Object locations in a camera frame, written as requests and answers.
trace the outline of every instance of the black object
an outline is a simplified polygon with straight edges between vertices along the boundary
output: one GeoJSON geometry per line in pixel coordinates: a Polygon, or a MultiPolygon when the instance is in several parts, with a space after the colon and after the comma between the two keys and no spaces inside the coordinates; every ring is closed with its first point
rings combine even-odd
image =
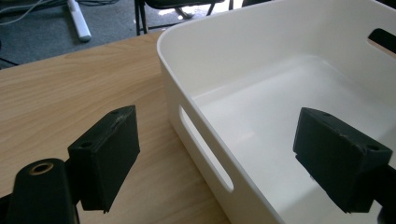
{"type": "Polygon", "coordinates": [[[243,0],[242,1],[242,7],[249,7],[249,6],[253,6],[259,3],[264,3],[264,2],[269,2],[269,1],[273,1],[273,0],[243,0]]]}
{"type": "Polygon", "coordinates": [[[389,148],[328,113],[302,108],[293,151],[344,212],[369,212],[377,200],[395,218],[396,174],[388,165],[389,148]]]}
{"type": "Polygon", "coordinates": [[[139,153],[134,107],[108,113],[68,151],[82,207],[108,212],[139,153]]]}
{"type": "Polygon", "coordinates": [[[0,223],[79,223],[78,201],[108,212],[140,152],[134,105],[105,115],[68,150],[67,162],[36,161],[18,172],[0,200],[0,223]]]}

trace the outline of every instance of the white plastic bin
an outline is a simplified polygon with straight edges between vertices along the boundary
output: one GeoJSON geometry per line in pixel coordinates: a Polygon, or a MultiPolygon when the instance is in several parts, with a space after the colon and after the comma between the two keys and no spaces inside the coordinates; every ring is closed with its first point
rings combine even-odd
{"type": "MultiPolygon", "coordinates": [[[[374,0],[276,0],[183,23],[158,42],[169,119],[232,223],[376,223],[345,214],[292,151],[301,107],[396,149],[396,34],[374,0]]],[[[396,160],[392,157],[391,166],[396,160]]]]}

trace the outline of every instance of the screw hole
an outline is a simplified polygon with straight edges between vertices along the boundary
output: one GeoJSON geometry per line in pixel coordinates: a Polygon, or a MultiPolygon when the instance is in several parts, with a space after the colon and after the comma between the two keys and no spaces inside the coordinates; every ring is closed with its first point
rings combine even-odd
{"type": "Polygon", "coordinates": [[[85,142],[85,143],[81,144],[80,147],[90,147],[90,146],[92,146],[92,142],[85,142]]]}
{"type": "Polygon", "coordinates": [[[52,162],[43,162],[39,163],[38,165],[34,166],[32,169],[29,171],[29,175],[42,175],[49,170],[51,170],[53,167],[52,162]]]}
{"type": "Polygon", "coordinates": [[[379,147],[378,147],[378,146],[367,145],[367,147],[368,147],[370,150],[373,150],[373,151],[378,151],[378,150],[379,150],[379,147]]]}

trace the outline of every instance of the chair leg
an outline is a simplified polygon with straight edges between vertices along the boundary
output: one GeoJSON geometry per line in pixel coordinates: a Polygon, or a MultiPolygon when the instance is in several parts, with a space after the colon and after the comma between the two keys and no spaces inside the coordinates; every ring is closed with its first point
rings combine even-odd
{"type": "Polygon", "coordinates": [[[140,14],[142,16],[143,33],[146,35],[149,33],[149,27],[146,20],[145,1],[144,0],[137,0],[137,1],[139,1],[140,14]]]}
{"type": "Polygon", "coordinates": [[[210,14],[212,14],[212,11],[213,11],[213,8],[215,7],[215,4],[216,4],[216,3],[212,3],[212,4],[210,5],[210,8],[209,8],[209,10],[207,11],[206,16],[210,16],[210,14]]]}
{"type": "Polygon", "coordinates": [[[228,10],[233,10],[233,0],[230,0],[230,5],[228,5],[228,10]]]}
{"type": "Polygon", "coordinates": [[[139,0],[134,0],[134,20],[136,22],[136,34],[140,35],[139,0]]]}

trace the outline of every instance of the bin floor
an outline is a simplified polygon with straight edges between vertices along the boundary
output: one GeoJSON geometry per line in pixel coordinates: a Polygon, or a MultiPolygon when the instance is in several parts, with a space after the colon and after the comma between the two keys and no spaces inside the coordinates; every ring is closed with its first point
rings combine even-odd
{"type": "Polygon", "coordinates": [[[395,107],[315,56],[251,69],[194,101],[286,223],[376,223],[378,204],[370,215],[344,214],[292,147],[301,107],[311,107],[395,149],[395,107]]]}

